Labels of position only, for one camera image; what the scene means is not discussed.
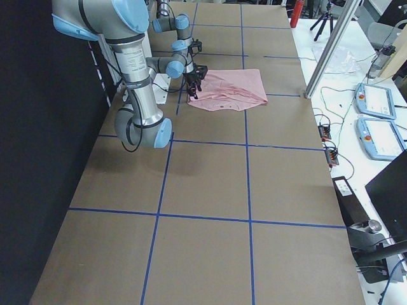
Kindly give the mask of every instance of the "tripod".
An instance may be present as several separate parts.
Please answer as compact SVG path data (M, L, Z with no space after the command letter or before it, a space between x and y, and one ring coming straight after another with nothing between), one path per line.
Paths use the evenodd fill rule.
M314 38L314 41L318 40L318 37L322 34L322 31L324 30L326 21L328 19L329 19L329 27L331 29L331 34L332 34L332 31L333 31L333 16L332 16L332 13L331 13L331 7L332 7L331 1L328 1L328 4L326 5L326 12L321 17L319 17L319 19L316 21L316 23L314 23L314 25L311 26L311 28L310 28L310 31L312 31L317 26L317 24L322 21L322 24L319 27L318 33L317 33L316 37Z

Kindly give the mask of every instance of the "black monitor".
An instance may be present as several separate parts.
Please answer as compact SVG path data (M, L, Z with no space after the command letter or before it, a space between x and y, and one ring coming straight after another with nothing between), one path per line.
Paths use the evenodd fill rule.
M366 190L394 240L407 239L407 151L373 178Z

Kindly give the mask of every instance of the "blue tape line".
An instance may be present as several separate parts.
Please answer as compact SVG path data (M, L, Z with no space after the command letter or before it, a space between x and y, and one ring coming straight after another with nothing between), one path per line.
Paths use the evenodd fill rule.
M180 215L180 214L169 214L169 213L151 213L151 212L138 212L138 211L126 211L126 210L108 210L103 208L68 208L70 211L77 212L95 212L95 213L112 213L112 214L130 214L130 215L142 215L142 216L160 216L168 218L182 218L182 219L201 219L201 220L214 220L214 221L230 221L230 222L244 222L253 224L273 224L280 226L299 226L299 227L327 227L332 229L346 229L345 226L336 226L330 224L305 224L302 222L279 222L270 220L249 220L249 219L239 219L239 218L227 218L227 217L209 217L209 216L197 216L197 215Z
M151 267L151 260L153 258L153 251L154 251L154 244L155 244L155 238L157 235L157 229L158 229L158 221L160 219L160 211L161 211L161 204L163 201L163 195L164 195L164 189L165 189L165 182L167 181L167 173L168 173L168 168L170 164L170 158L171 158L171 150L172 150L172 140L174 139L174 132L171 135L171 141L170 141L170 148L168 150L168 155L167 155L167 163L165 164L165 171L164 171L164 177L163 177L163 184L161 187L161 193L160 193L160 201L158 202L158 209L157 209L157 215L155 217L155 224L154 224L154 232L153 232L153 238L151 240L151 245L150 245L150 252L148 255L148 262L147 262L147 269L146 269L146 276L144 278L144 285L142 288L142 295L141 295L141 301L140 304L144 304L144 300L146 297L146 289L147 289L147 283L148 283L148 276L150 272L150 267Z
M252 287L252 305L256 304L256 294L254 289L254 254L253 254L253 232L252 232L252 203L250 188L250 161L249 161L249 136L247 132L247 113L244 111L245 141L246 141L246 175L247 175L247 207L249 210L249 243L250 243L250 272Z
M212 145L229 145L229 146L246 146L246 144L239 144L239 143L201 142L201 141L192 141L192 140L174 140L174 142L194 143L194 144L212 144Z
M207 217L196 215L178 215L178 214L160 214L160 217L182 218L182 219L201 219L201 220L218 220L218 221L230 221L230 222L249 222L247 219L239 218L225 218L225 217Z
M154 52L157 52L157 53L172 53L172 52L169 52L169 51L153 51L153 53ZM202 52L200 52L199 54L197 54L197 55L212 55L212 56L241 56L241 54L222 54L222 53L202 53Z
M69 211L82 211L82 212L99 212L99 213L112 213L112 214L132 214L132 215L146 215L156 216L156 213L137 212L137 211L124 211L124 210L108 210L103 208L68 208Z
M240 34L242 35L242 69L244 69L244 35L243 35L243 13L240 5Z
M243 28L252 28L252 29L273 29L273 30L291 30L289 27L257 27L255 25L222 25L222 24L193 24L200 27L243 27Z
M222 25L222 24L195 24L199 27L241 27L240 25Z
M198 4L195 6L195 12L193 14L193 20L192 20L192 29L191 29L191 37L192 37L192 33L193 33L193 27L195 26L195 19L197 17L197 11L198 11Z
M267 96L272 97L301 97L299 94L279 94L279 93L267 93Z
M100 137L117 138L116 135L99 135ZM295 149L301 151L325 151L323 148L311 148L311 147L291 147L291 146L278 146L278 145L265 145L265 144L240 144L240 143L227 143L227 142L204 142L204 141L193 141L193 140L175 140L173 142L179 143L194 143L194 144L210 144L210 145L226 145L226 146L249 146L249 147L261 147L261 148L277 148L277 149Z
M325 151L323 148L310 148L310 147L289 147L289 146L276 146L274 145L273 148L279 149L297 149L300 151Z
M184 90L180 90L178 93L178 102L177 102L177 110L176 110L176 116L179 114L179 106L181 105L181 97L183 95Z
M271 56L271 55L266 55L263 56L265 58L286 58L286 59L300 59L299 57L287 57L287 56Z
M290 27L257 27L255 25L246 25L245 27L252 28L252 29L291 30Z
M326 227L329 229L346 229L346 226L336 226L331 224L304 224L300 222L280 222L267 220L252 220L253 224L276 224L279 226L297 226L297 227Z
M117 135L102 135L102 134L99 134L99 137L104 137L104 138L117 138Z
M199 55L215 55L215 56L241 56L241 54L221 54L221 53L199 53Z

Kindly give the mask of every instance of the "grid of blue tape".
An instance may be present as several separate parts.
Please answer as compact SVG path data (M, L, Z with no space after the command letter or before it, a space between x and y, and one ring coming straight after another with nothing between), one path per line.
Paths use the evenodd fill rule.
M195 19L197 17L198 11L198 3L195 6L195 13L193 17L192 29L191 34L193 32L194 25L201 25L201 26L222 26L228 27L227 25L204 25L204 24L196 24ZM230 26L230 27L240 27L241 30L241 38L242 38L242 54L241 55L227 55L227 54L208 54L208 55L219 55L219 56L240 56L242 57L242 68L245 69L245 57L247 55L244 54L244 31L243 29L245 26L243 25L243 11L242 5L240 5L240 25L238 26ZM276 28L276 27L254 27L254 28L266 28L266 29L290 29L290 28ZM179 113L179 106L181 103L181 96L185 90L181 90L178 96L178 103L177 103L177 110L176 114ZM267 95L271 96L282 96L282 97L299 97L299 95L293 94L278 94L278 93L268 93ZM149 277L149 270L151 267L151 262L153 260L153 252L154 252L154 245L156 240L156 234L158 230L159 220L160 217L173 217L173 218L181 218L181 219L200 219L200 220L217 220L217 221L226 221L226 222L243 222L248 224L249 229L249 248L250 248L250 266L251 266L251 291L252 291L252 305L256 304L256 292L255 292L255 281L254 281L254 254L253 254L253 233L252 233L252 224L268 224L268 225L279 225L279 226L301 226L301 227L323 227L323 228L331 228L331 229L345 229L345 226L335 226L329 224L305 224L305 223L295 223L295 222L276 222L276 221L268 221L268 220L255 220L252 219L252 209L251 209L251 181L250 181L250 157L249 157L249 147L271 147L276 149L299 149L299 150L309 150L309 151L323 151L323 149L313 149L313 148L306 148L306 147L285 147L285 146L268 146L268 145L256 145L250 144L248 138L248 128L247 128L247 113L246 110L244 111L244 123L245 123L245 143L223 143L223 142L199 142L199 141L192 141L192 140L174 140L174 133L172 133L169 151L167 155L167 162L165 165L164 177L162 182L162 189L160 193L160 200L158 203L157 213L151 212L136 212L136 211L124 211L124 210L106 210L106 209L96 209L96 208L69 208L72 211L87 211L87 212L102 212L102 213L116 213L116 214L134 214L134 215L146 215L155 217L155 226L153 231L153 237L150 244L149 249L149 257L148 263L146 268L146 274L144 277L144 284L142 289L142 297L141 297L141 305L144 305L144 300L146 297L146 291L148 286L148 277ZM116 137L115 135L99 135L100 137ZM198 215L179 215L179 214L169 214L169 213L161 213L161 206L162 206L162 199L164 195L165 183L167 180L167 172L169 169L170 157L172 152L172 145L174 142L182 142L182 143L194 143L194 144L212 144L212 145L226 145L226 146L244 146L246 152L246 175L247 175L247 208L248 208L248 219L233 219L233 218L224 218L224 217L205 217L205 216L198 216Z

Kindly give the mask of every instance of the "light blue joint cap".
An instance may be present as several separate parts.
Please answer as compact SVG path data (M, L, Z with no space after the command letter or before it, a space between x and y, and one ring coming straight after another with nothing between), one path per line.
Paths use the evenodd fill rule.
M144 0L112 0L113 8L127 27L142 34L147 31L148 10Z
M185 41L177 40L172 43L171 48L172 48L172 51L182 51L182 50L187 49L188 47L186 46Z
M158 19L154 19L154 20L153 20L153 29L154 29L154 31L155 31L156 33L162 33L162 32L163 32L163 30L162 30L162 28L161 28L161 25L160 25L160 23L159 23L159 21L158 21Z
M184 65L178 60L169 62L165 68L165 73L167 73L170 78L178 78L183 72Z
M161 123L160 129L157 132L154 141L154 148L164 148L170 141L172 133L172 122L170 119L165 118Z
M176 17L177 30L184 30L190 26L190 19L187 14L180 14Z
M98 40L98 36L96 34L82 27L78 27L77 25L70 23L69 21L66 21L65 19L62 19L54 14L52 14L52 20L55 30L57 30L60 33L84 40L91 41Z

